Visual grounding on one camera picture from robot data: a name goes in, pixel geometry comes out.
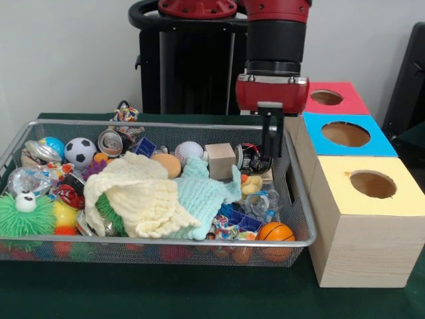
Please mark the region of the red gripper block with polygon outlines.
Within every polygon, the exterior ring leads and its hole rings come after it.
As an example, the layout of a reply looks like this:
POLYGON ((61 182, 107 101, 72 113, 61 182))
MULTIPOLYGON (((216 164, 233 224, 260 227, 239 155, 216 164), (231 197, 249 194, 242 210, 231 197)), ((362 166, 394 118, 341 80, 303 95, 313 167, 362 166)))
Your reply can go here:
POLYGON ((262 154, 272 157, 270 140, 271 112, 276 108, 274 157, 282 156, 284 114, 300 114, 305 108, 309 92, 309 78, 303 76, 266 76, 240 74, 236 81, 236 100, 241 110, 258 111, 262 108, 262 154))

